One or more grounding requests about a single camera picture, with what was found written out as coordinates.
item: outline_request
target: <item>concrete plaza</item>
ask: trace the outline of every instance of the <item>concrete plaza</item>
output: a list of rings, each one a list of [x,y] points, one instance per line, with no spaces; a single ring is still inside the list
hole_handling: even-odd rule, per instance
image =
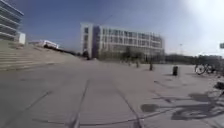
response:
[[[207,96],[217,77],[193,66],[73,62],[0,73],[0,128],[221,128]]]

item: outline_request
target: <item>building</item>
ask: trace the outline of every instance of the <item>building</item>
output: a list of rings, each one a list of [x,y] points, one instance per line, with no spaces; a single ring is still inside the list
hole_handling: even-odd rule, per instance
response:
[[[0,40],[14,41],[23,13],[0,0]]]
[[[160,35],[126,29],[81,24],[82,50],[98,58],[102,52],[123,53],[127,47],[145,57],[164,55],[164,40]]]
[[[22,32],[17,32],[15,41],[20,44],[25,44],[26,43],[26,34],[22,33]]]
[[[32,41],[32,42],[29,42],[28,44],[33,44],[33,45],[37,45],[37,46],[41,46],[41,47],[48,46],[48,47],[53,47],[53,48],[56,48],[56,49],[59,49],[59,47],[60,47],[59,44],[53,43],[49,40]]]

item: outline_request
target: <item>parked bicycle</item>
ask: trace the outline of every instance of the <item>parked bicycle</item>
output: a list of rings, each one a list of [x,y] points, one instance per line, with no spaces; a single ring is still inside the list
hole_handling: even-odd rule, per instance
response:
[[[212,74],[216,71],[215,66],[210,65],[210,64],[198,64],[195,66],[194,68],[195,73],[197,73],[198,75],[207,73],[207,74]]]

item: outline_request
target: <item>roof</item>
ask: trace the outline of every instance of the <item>roof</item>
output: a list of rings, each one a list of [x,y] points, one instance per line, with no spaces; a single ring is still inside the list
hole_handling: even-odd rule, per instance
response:
[[[1,2],[3,2],[5,5],[13,8],[15,11],[17,11],[18,13],[20,13],[21,15],[24,15],[24,13],[22,13],[21,11],[19,11],[18,9],[14,8],[12,5],[10,5],[9,3],[7,3],[6,1],[4,0],[0,0]]]

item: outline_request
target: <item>sky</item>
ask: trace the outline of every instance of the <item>sky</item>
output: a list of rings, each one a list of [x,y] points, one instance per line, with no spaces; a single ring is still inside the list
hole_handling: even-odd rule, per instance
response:
[[[21,10],[28,40],[79,51],[80,23],[154,32],[166,53],[224,55],[223,0],[7,0]]]

